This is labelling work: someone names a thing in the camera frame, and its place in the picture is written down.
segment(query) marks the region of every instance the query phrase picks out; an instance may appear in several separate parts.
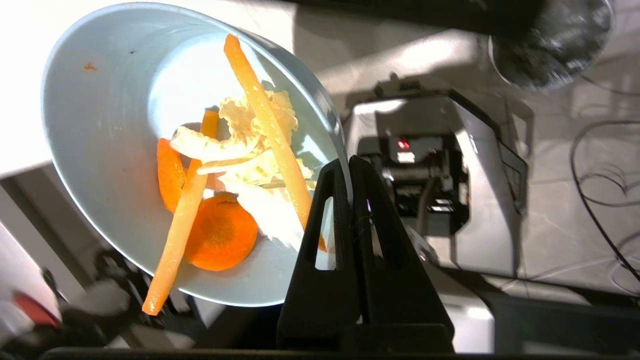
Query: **white countertop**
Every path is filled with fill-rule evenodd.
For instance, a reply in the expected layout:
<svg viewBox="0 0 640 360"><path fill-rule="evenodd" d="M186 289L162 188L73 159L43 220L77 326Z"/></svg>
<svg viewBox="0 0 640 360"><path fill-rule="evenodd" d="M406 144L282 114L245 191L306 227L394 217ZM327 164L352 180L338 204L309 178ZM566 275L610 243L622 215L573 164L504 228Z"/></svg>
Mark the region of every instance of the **white countertop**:
<svg viewBox="0 0 640 360"><path fill-rule="evenodd" d="M119 0L13 1L0 14L0 177L51 161L40 113L42 72L63 32L82 16ZM344 111L348 94L370 90L391 72L424 74L477 62L477 36L456 30L299 11L280 1L167 0L258 33L294 53Z"/></svg>

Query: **red indicator light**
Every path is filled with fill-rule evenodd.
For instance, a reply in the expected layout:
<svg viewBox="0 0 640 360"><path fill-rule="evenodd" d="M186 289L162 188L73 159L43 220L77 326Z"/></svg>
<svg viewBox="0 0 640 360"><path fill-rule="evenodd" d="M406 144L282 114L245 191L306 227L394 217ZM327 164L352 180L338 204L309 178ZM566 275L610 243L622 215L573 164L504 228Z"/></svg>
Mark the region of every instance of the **red indicator light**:
<svg viewBox="0 0 640 360"><path fill-rule="evenodd" d="M400 150L402 150L402 151L407 151L411 147L409 145L409 142L406 141L405 138L398 139L398 143L397 144L398 144L398 147L400 148Z"/></svg>

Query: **sliced carrot round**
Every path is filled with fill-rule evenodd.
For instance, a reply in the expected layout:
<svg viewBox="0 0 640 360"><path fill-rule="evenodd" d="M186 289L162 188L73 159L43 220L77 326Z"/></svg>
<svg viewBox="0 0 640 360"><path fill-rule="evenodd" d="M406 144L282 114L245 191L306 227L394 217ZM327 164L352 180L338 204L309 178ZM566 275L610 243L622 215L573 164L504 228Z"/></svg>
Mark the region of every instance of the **sliced carrot round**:
<svg viewBox="0 0 640 360"><path fill-rule="evenodd" d="M169 144L168 139L160 138L158 140L158 185L164 206L174 213L187 175L184 173L180 154L173 150Z"/></svg>
<svg viewBox="0 0 640 360"><path fill-rule="evenodd" d="M235 197L222 193L200 204L185 249L187 262L222 271L246 259L258 235L258 225Z"/></svg>

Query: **white bowl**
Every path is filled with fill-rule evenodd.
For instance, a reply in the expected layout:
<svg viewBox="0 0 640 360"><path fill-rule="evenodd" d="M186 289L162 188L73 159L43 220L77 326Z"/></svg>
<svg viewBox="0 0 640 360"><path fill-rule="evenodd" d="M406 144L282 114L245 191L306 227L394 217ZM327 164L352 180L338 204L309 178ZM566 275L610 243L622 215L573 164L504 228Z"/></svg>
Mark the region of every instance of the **white bowl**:
<svg viewBox="0 0 640 360"><path fill-rule="evenodd" d="M62 36L45 68L42 115L60 177L105 239L150 274L172 218L158 191L156 142L242 96L223 53L228 33L259 79L289 92L300 120L295 153L316 175L340 158L348 176L339 118L313 74L268 40L200 13L155 3L98 10ZM279 304L297 255L259 239L247 260L224 272L183 262L175 286L222 304Z"/></svg>

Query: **orange carrot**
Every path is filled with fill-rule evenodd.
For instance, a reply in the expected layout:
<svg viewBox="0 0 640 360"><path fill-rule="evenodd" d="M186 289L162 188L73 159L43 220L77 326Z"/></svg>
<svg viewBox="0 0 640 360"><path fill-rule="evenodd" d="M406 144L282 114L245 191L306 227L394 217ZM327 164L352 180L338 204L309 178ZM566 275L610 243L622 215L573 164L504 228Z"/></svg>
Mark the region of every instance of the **orange carrot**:
<svg viewBox="0 0 640 360"><path fill-rule="evenodd" d="M226 270L246 259L257 235L251 214L234 196L222 193L201 203L184 255L198 268Z"/></svg>
<svg viewBox="0 0 640 360"><path fill-rule="evenodd" d="M158 139L158 185L160 186L160 196L164 206L174 213L187 175L184 173L180 154L173 150L169 144L170 141L167 139Z"/></svg>
<svg viewBox="0 0 640 360"><path fill-rule="evenodd" d="M231 34L227 35L227 40L225 41L225 55L227 55L231 69L234 71L238 82L244 89L246 98L255 112L258 123L263 128L267 139L269 139L291 202L304 229L307 227L307 218L309 210L311 210L311 195L307 190L307 184L302 176L300 166L296 162L296 157L282 132L267 94L264 92L258 77L251 68L251 64L249 64L240 48L240 41ZM318 247L326 251L322 237L319 240Z"/></svg>
<svg viewBox="0 0 640 360"><path fill-rule="evenodd" d="M218 113L214 111L206 111L202 120L202 130L207 136L215 137L218 125ZM202 166L200 160L191 160L189 170L187 171L187 179L182 188L182 195L178 200L178 204L173 214L169 234L166 237L166 243L160 262L158 263L156 273L154 274L147 298L142 306L142 311L149 315L157 315L162 309L169 291L175 281L175 276L180 267L184 248L187 245L187 239L191 232L191 226L196 217L202 193L207 185L207 176L198 175L197 170Z"/></svg>

